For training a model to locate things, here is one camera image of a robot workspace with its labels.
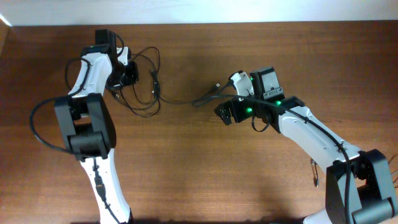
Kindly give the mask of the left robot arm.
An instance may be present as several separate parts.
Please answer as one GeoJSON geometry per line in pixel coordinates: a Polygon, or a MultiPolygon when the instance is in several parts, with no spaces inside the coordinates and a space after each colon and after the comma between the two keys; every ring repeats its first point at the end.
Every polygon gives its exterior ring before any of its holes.
{"type": "Polygon", "coordinates": [[[109,29],[96,30],[95,44],[81,52],[82,65],[74,86],[55,102],[65,148],[90,180],[100,223],[133,222],[114,162],[116,129],[103,99],[105,90],[121,90],[138,79],[131,51],[118,48],[117,39],[109,29]]]}

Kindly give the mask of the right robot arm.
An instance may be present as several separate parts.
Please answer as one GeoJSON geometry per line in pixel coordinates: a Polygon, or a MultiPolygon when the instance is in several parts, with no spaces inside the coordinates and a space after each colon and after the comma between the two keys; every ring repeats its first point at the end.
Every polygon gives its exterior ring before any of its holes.
{"type": "Polygon", "coordinates": [[[228,78],[236,94],[227,95],[214,112],[226,125],[259,118],[266,127],[298,144],[326,175],[324,209],[299,223],[381,223],[397,216],[397,196],[389,163],[377,149],[363,151],[346,142],[305,103],[285,97],[274,67],[228,78]]]}

